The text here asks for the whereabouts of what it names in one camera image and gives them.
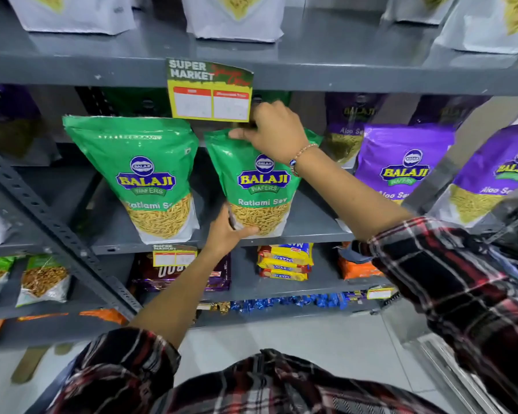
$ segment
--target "floor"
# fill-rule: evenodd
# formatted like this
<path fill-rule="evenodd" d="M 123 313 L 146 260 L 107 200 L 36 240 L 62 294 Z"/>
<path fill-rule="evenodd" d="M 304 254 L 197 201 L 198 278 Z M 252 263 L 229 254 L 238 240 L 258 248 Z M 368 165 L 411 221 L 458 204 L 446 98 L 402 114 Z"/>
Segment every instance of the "floor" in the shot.
<path fill-rule="evenodd" d="M 0 414 L 23 414 L 84 346 L 85 343 L 78 343 L 64 356 L 48 350 L 33 379 L 23 385 L 10 383 L 23 351 L 0 352 Z M 175 384 L 223 369 L 261 348 L 276 348 L 309 359 L 335 375 L 385 382 L 414 391 L 454 413 L 383 318 L 366 313 L 191 330 L 180 348 L 182 362 Z"/>

